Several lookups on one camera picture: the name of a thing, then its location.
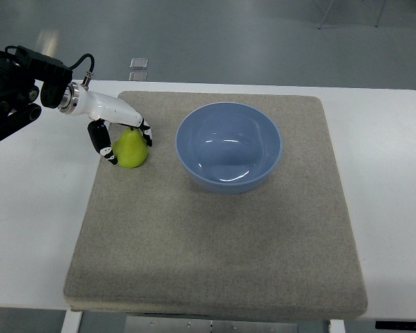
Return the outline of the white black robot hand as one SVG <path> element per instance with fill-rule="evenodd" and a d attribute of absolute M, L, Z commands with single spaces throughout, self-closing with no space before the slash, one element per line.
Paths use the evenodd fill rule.
<path fill-rule="evenodd" d="M 138 129 L 146 140 L 147 147 L 152 145 L 152 130 L 149 124 L 122 99 L 89 92 L 83 85 L 70 83 L 58 109 L 61 113 L 71 116 L 85 114 L 92 120 L 87 130 L 94 149 L 113 165 L 118 165 L 118 161 L 112 150 L 113 143 L 105 125 L 106 121 Z"/>

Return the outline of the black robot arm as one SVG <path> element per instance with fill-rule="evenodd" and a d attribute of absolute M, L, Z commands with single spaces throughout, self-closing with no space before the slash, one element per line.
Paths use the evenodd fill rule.
<path fill-rule="evenodd" d="M 60 60 L 27 49 L 7 46 L 0 51 L 0 141 L 34 122 L 46 108 L 70 111 L 78 104 L 79 89 L 73 70 L 90 59 L 83 86 L 94 71 L 94 57 L 86 53 L 66 66 Z M 39 99 L 42 106 L 36 104 Z"/>

